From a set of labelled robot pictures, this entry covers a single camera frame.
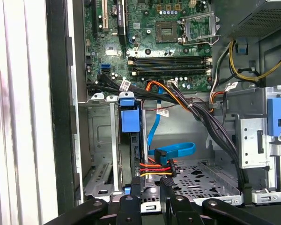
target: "pci slot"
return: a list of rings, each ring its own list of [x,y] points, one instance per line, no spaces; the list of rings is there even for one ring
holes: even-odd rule
[[[102,0],[102,25],[103,25],[103,30],[108,31],[107,0]]]

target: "yellow wire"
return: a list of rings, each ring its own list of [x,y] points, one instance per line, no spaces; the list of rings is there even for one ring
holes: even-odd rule
[[[144,173],[142,174],[140,177],[143,177],[143,176],[146,176],[146,175],[172,175],[171,172],[147,172],[147,173]]]
[[[237,72],[235,66],[234,66],[234,61],[233,61],[233,44],[230,43],[230,47],[229,47],[229,60],[230,60],[230,63],[231,63],[231,67],[232,67],[232,70],[236,73],[236,75],[242,79],[245,79],[245,80],[249,80],[249,81],[255,81],[257,79],[262,79],[268,75],[270,75],[272,72],[274,72],[279,66],[281,66],[281,62],[279,62],[276,66],[274,66],[272,69],[270,69],[269,71],[267,71],[266,73],[260,75],[260,76],[257,76],[257,77],[249,77],[249,76],[244,76],[244,75],[241,75]]]

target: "green circuit board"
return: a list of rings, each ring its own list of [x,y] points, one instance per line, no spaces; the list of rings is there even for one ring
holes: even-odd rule
[[[181,28],[177,21],[181,17],[208,12],[209,7],[190,6],[190,0],[127,0],[125,2],[126,43],[120,44],[118,36],[117,2],[114,0],[96,0],[93,7],[85,7],[85,38],[87,80],[96,82],[97,75],[102,71],[102,64],[110,64],[108,75],[118,84],[123,79],[133,85],[145,88],[149,80],[177,81],[181,91],[209,91],[210,70],[199,71],[194,74],[165,74],[159,69],[163,64],[154,68],[151,74],[133,74],[131,58],[160,60],[177,58],[187,61],[187,57],[211,57],[209,44],[182,45],[177,39],[181,35]],[[192,37],[203,36],[209,32],[208,18],[191,24]],[[176,70],[176,66],[169,66],[166,70]]]

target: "red wire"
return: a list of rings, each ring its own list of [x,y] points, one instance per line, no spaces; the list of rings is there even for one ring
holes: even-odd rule
[[[169,169],[170,169],[170,167],[161,168],[161,169],[144,168],[144,169],[140,169],[140,171],[165,171],[165,170],[169,170]]]
[[[156,108],[156,109],[146,109],[146,111],[155,111],[157,109],[166,109],[166,108],[171,108],[173,106],[176,106],[177,104],[174,104],[174,105],[170,105],[170,106],[166,106],[166,107],[161,107],[161,108]]]

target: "metal frame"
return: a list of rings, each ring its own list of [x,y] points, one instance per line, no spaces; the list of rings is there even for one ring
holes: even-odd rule
[[[0,224],[58,215],[46,29],[45,1],[0,0]]]

